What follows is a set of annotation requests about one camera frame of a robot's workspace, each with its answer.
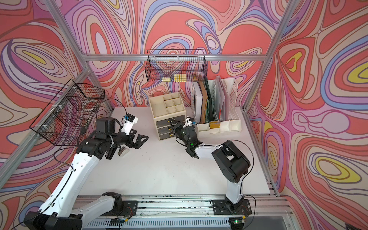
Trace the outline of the white book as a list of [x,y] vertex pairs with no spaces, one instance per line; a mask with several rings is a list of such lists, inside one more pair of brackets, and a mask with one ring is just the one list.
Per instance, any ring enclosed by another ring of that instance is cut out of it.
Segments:
[[192,89],[194,90],[194,92],[192,93],[192,95],[194,96],[194,115],[195,119],[198,121],[201,119],[202,114],[203,94],[198,82],[192,83]]

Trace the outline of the black stapler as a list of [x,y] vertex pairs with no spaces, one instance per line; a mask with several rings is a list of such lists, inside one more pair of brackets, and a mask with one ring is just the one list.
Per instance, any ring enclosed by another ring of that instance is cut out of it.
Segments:
[[105,155],[105,158],[111,160],[116,152],[116,148],[111,148]]

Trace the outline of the beige drawer organizer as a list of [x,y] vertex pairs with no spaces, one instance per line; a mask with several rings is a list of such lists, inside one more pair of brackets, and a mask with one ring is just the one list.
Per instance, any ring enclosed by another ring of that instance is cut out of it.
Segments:
[[179,93],[170,93],[149,98],[159,140],[174,136],[170,120],[184,122],[186,109]]

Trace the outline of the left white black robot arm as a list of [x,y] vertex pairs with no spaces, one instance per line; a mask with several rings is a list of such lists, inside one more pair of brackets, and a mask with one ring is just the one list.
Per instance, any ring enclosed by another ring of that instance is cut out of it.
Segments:
[[90,173],[103,157],[111,160],[123,145],[139,149],[148,139],[135,130],[129,134],[95,131],[78,146],[72,163],[50,197],[38,211],[26,214],[26,227],[30,230],[80,230],[106,213],[116,217],[126,214],[131,218],[132,209],[124,211],[121,194],[115,192],[105,192],[80,209],[73,209],[73,206]]

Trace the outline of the translucent grey folders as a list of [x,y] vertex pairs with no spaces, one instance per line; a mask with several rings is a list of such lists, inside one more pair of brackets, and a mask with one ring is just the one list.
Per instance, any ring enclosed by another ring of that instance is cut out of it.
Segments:
[[219,121],[227,121],[229,119],[229,96],[227,94],[226,83],[220,76],[215,78],[215,111]]

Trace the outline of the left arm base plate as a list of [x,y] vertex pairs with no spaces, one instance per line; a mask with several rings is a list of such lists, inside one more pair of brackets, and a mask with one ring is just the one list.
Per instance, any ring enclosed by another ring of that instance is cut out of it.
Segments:
[[138,201],[135,200],[117,202],[110,212],[104,213],[102,216],[133,217],[136,215],[137,206]]

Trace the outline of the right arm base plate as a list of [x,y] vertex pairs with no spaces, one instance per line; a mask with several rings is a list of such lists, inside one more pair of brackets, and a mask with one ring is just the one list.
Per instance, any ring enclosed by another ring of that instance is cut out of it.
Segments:
[[243,215],[248,217],[253,213],[248,199],[241,199],[235,204],[227,198],[223,200],[211,200],[210,205],[213,208],[214,215]]

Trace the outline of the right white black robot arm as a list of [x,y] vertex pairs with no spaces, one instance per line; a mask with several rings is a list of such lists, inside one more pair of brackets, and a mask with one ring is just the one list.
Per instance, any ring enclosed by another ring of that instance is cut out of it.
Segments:
[[231,205],[243,199],[242,182],[251,167],[251,162],[231,140],[222,144],[205,144],[198,139],[198,123],[191,117],[185,121],[168,119],[173,134],[185,147],[187,154],[196,159],[213,159],[221,173],[228,180],[225,201]]

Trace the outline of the green folder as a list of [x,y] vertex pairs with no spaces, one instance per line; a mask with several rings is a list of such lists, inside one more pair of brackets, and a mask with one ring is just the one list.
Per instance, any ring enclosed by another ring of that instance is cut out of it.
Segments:
[[209,122],[211,122],[215,120],[214,111],[213,111],[213,100],[212,100],[212,95],[211,95],[211,91],[209,88],[208,80],[205,80],[204,84],[205,84],[207,96],[208,96],[208,111],[209,111],[208,119],[209,119]]

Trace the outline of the aluminium rail base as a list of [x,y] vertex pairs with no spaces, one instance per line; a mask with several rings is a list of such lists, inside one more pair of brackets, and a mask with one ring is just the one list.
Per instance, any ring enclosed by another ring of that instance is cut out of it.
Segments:
[[244,229],[299,230],[289,202],[271,195],[246,195],[229,212],[223,195],[124,195],[124,212],[104,214],[85,230]]

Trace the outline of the yellow sticky notes pad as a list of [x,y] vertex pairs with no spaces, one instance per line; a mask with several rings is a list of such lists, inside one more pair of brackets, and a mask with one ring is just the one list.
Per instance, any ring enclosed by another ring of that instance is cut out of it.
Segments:
[[174,82],[186,82],[186,74],[175,74],[173,81]]

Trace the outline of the brown cardboard folder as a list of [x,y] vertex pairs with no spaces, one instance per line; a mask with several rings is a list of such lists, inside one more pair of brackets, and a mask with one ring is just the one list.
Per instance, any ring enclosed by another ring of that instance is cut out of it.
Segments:
[[206,114],[207,114],[207,104],[208,104],[208,94],[206,90],[206,86],[203,82],[199,82],[200,90],[202,93],[202,110],[201,110],[201,124],[205,124],[206,122]]

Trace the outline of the white file rack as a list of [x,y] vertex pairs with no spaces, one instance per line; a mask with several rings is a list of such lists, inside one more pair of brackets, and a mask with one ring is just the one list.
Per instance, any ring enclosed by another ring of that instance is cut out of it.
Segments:
[[[209,137],[214,135],[225,135],[225,134],[232,134],[236,132],[240,132],[242,130],[242,123],[241,119],[237,114],[236,111],[236,99],[237,99],[237,93],[238,93],[238,83],[235,79],[222,79],[227,86],[227,94],[229,96],[229,119],[227,121],[220,121],[220,127],[216,129],[210,129],[209,128],[209,119],[208,119],[208,104],[207,104],[207,114],[206,114],[206,122],[205,124],[201,124],[201,119],[196,120],[194,115],[194,96],[192,93],[194,90],[192,89],[192,83],[191,83],[191,110],[192,115],[194,116],[195,121],[198,123],[196,126],[196,131],[200,137]],[[209,88],[212,95],[213,100],[213,111],[214,111],[214,121],[219,121],[218,117],[216,115],[215,111],[215,92],[216,92],[216,86],[215,86],[215,79],[214,80],[208,80]]]

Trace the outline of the small yellow notes pad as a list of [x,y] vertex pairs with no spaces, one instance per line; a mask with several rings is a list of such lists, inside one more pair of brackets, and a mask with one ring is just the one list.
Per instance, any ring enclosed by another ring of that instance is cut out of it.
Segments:
[[162,77],[162,82],[171,82],[170,77]]

